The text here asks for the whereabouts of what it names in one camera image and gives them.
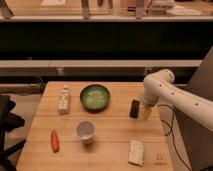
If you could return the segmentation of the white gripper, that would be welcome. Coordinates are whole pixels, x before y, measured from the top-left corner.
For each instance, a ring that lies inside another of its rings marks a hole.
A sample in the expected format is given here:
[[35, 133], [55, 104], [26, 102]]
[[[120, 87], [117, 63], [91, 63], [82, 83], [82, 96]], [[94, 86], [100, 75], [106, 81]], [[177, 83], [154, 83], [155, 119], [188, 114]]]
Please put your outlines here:
[[158, 99], [141, 96], [141, 102], [145, 106], [145, 108], [143, 109], [142, 115], [143, 115], [143, 120], [146, 121], [151, 114], [151, 107], [154, 107], [157, 104]]

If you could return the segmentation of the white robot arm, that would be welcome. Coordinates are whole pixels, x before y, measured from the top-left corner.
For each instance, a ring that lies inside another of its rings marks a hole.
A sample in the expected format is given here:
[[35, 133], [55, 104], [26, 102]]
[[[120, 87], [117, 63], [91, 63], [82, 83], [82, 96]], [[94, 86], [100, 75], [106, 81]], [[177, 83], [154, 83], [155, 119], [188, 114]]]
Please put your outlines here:
[[213, 101], [177, 88], [174, 81], [175, 76], [169, 69], [148, 74], [143, 80], [142, 103], [155, 106], [163, 98], [213, 132]]

